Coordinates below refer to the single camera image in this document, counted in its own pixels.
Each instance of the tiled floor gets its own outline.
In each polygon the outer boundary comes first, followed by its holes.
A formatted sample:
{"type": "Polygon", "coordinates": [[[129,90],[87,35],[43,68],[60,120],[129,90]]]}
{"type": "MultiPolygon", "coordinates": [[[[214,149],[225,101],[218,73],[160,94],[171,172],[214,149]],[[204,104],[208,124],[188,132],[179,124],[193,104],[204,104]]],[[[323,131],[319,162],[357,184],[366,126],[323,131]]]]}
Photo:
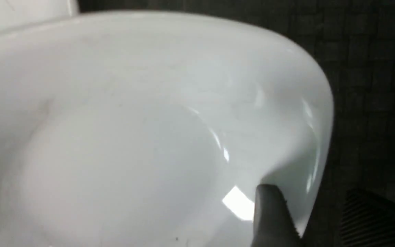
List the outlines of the tiled floor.
{"type": "Polygon", "coordinates": [[[80,6],[209,14],[294,40],[326,72],[336,108],[307,246],[340,246],[337,229],[348,188],[395,202],[395,0],[80,0],[80,6]]]}

